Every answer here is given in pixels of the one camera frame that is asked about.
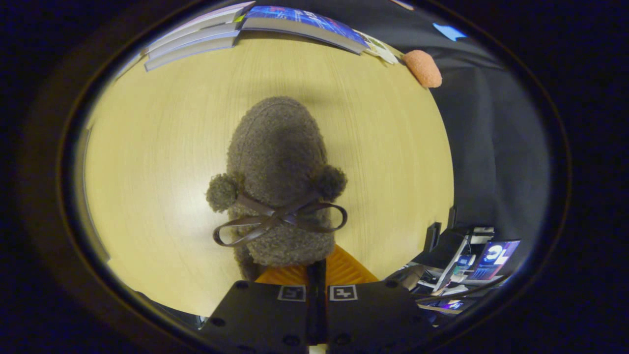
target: plush toy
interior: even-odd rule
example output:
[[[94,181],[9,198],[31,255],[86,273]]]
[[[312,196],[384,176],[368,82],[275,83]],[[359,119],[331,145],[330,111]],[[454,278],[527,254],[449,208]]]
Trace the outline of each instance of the plush toy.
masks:
[[[206,194],[215,212],[230,221],[214,240],[235,248],[246,280],[266,267],[309,265],[335,249],[334,231],[346,211],[331,204],[347,179],[328,165],[319,128],[307,109],[288,97],[254,105],[236,128],[227,153],[227,173],[212,177]],[[330,209],[342,221],[332,227]],[[231,243],[221,239],[229,228]]]

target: paper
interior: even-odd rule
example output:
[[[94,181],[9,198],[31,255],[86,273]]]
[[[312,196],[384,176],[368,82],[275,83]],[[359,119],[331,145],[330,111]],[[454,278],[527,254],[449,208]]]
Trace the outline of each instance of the paper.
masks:
[[[391,53],[391,51],[382,42],[372,36],[362,33],[361,31],[354,31],[358,33],[365,41],[365,43],[369,46],[368,49],[365,49],[367,53],[376,57],[380,57],[389,64],[395,64],[398,62],[397,58],[395,58],[395,55],[393,55],[393,53]]]
[[[458,31],[457,29],[455,29],[452,26],[441,26],[438,25],[436,23],[433,23],[433,26],[442,33],[442,35],[448,37],[449,40],[456,42],[458,38],[465,38],[467,37],[466,35],[464,35],[463,33],[461,33],[460,31]]]

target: brown ribbon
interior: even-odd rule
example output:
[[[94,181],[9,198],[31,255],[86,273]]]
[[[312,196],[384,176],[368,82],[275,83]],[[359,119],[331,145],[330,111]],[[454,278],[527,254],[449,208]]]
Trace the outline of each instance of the brown ribbon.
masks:
[[[293,203],[286,205],[285,207],[280,207],[278,209],[273,209],[268,205],[264,205],[253,198],[245,195],[244,193],[239,193],[238,198],[236,198],[236,203],[243,205],[249,209],[255,210],[260,215],[259,216],[247,216],[242,217],[240,219],[231,220],[229,222],[220,225],[219,227],[214,229],[214,241],[221,246],[225,247],[237,247],[243,246],[254,239],[260,237],[262,234],[270,230],[272,227],[277,226],[278,224],[285,222],[287,224],[294,225],[302,230],[309,232],[317,232],[320,234],[326,234],[329,232],[333,232],[339,230],[341,227],[345,225],[347,222],[347,211],[338,205],[330,204],[330,203],[319,203],[317,200],[320,198],[319,193],[313,192],[310,193],[303,198],[297,199]],[[312,224],[306,220],[301,220],[299,217],[307,214],[311,214],[317,210],[326,209],[326,208],[335,208],[341,212],[343,215],[343,220],[341,224],[334,228],[323,227],[319,225]],[[221,240],[221,229],[224,227],[238,227],[238,226],[252,226],[259,225],[255,229],[248,232],[244,237],[239,240],[236,240],[232,243],[226,244]]]

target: book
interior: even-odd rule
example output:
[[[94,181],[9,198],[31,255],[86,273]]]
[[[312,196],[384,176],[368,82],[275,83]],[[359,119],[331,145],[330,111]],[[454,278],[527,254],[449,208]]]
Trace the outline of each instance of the book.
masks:
[[[281,6],[254,6],[245,15],[242,30],[288,32],[327,42],[360,54],[369,45],[347,25],[325,16]]]
[[[227,6],[225,8],[202,14],[201,16],[197,16],[192,20],[184,23],[183,25],[178,26],[174,30],[166,33],[166,35],[160,37],[158,40],[148,45],[144,52],[150,53],[151,51],[170,41],[189,35],[206,27],[233,23],[230,26],[215,28],[214,30],[217,31],[216,34],[219,34],[219,31],[223,31],[223,33],[228,32],[228,30],[226,29],[232,27],[232,30],[236,30],[237,26],[239,25],[239,22],[237,21],[238,17],[246,13],[251,7],[253,7],[254,4],[255,1],[249,1],[248,3]]]
[[[454,304],[445,304],[439,307],[441,307],[442,309],[463,311],[463,310],[468,309],[471,305],[475,304],[476,302],[477,302],[476,299],[462,299],[462,300],[459,300],[459,302],[455,302]]]
[[[144,58],[143,53],[137,53],[133,58],[131,58],[122,68],[118,70],[116,75],[114,76],[114,82],[116,82],[122,75],[126,74],[135,64],[139,63],[140,60]]]
[[[224,35],[226,33],[232,33],[238,30],[238,24],[239,22],[223,23],[222,25],[202,28],[198,31],[181,36],[175,40],[171,40],[167,42],[166,44],[160,45],[159,47],[148,52],[148,59],[149,60],[155,59],[157,57],[160,57],[168,52],[171,52],[189,43],[206,42],[206,41],[214,40],[217,38],[221,38],[220,35]]]
[[[520,240],[515,241],[488,241],[482,252],[476,268],[469,280],[490,280],[503,265],[509,260],[515,249],[520,244]]]
[[[154,70],[164,64],[173,62],[177,59],[189,57],[190,55],[209,52],[211,50],[231,48],[240,31],[233,31],[215,35],[210,38],[202,38],[195,42],[187,43],[177,47],[164,55],[148,60],[144,63],[147,71]]]
[[[400,6],[402,6],[403,8],[407,9],[408,11],[413,11],[413,10],[415,10],[415,8],[414,8],[414,7],[412,7],[412,5],[409,5],[409,4],[407,4],[407,3],[403,3],[403,2],[398,1],[398,0],[391,0],[391,2],[392,2],[392,3],[395,3],[395,4],[398,4],[398,5],[400,5]]]

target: desk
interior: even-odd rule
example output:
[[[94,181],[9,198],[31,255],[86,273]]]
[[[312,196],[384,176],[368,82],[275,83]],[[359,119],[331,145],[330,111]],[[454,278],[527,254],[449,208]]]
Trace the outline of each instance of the desk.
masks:
[[[95,105],[84,177],[108,266],[152,300],[209,316],[239,279],[233,251],[211,237],[227,215],[204,193],[225,172],[240,118],[266,97],[291,96],[317,120],[330,164],[348,177],[337,243],[375,276],[417,255],[428,226],[447,223],[450,146],[432,95],[405,66],[261,32],[151,72],[142,64]]]

